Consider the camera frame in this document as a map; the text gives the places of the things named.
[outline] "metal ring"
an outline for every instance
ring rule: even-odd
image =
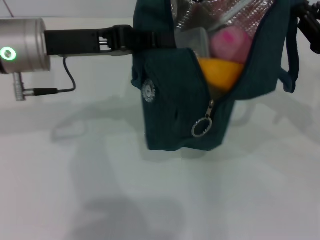
[[[197,135],[197,134],[195,133],[195,130],[196,130],[197,126],[198,126],[200,123],[202,123],[203,121],[209,121],[209,126],[207,127],[207,129],[206,129],[202,134]],[[210,117],[201,118],[201,119],[200,119],[199,121],[197,121],[197,122],[195,123],[195,125],[193,126],[193,128],[192,128],[192,136],[194,136],[195,138],[201,138],[201,137],[203,137],[204,135],[206,135],[206,134],[211,130],[211,128],[212,128],[212,119],[211,119]]]

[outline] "zipper pull ring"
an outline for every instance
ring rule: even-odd
[[[215,101],[211,100],[209,103],[208,110],[206,111],[205,117],[201,118],[199,121],[197,121],[193,128],[192,128],[192,136],[195,138],[202,138],[204,135],[206,135],[212,128],[212,119],[211,119],[211,113],[214,109]]]

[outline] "black clamp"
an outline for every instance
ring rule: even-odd
[[[320,2],[310,5],[305,0],[303,4],[293,9],[293,13],[300,19],[298,28],[310,42],[310,49],[320,54]]]
[[[173,32],[140,31],[129,25],[105,29],[45,31],[44,36],[49,56],[124,56],[150,49],[176,48]]]

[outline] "pink ball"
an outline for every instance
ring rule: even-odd
[[[241,28],[230,26],[217,32],[210,42],[214,58],[245,64],[253,41]]]

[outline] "yellow object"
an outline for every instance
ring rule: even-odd
[[[198,61],[207,84],[224,94],[233,88],[244,70],[244,64],[216,58],[199,57]]]

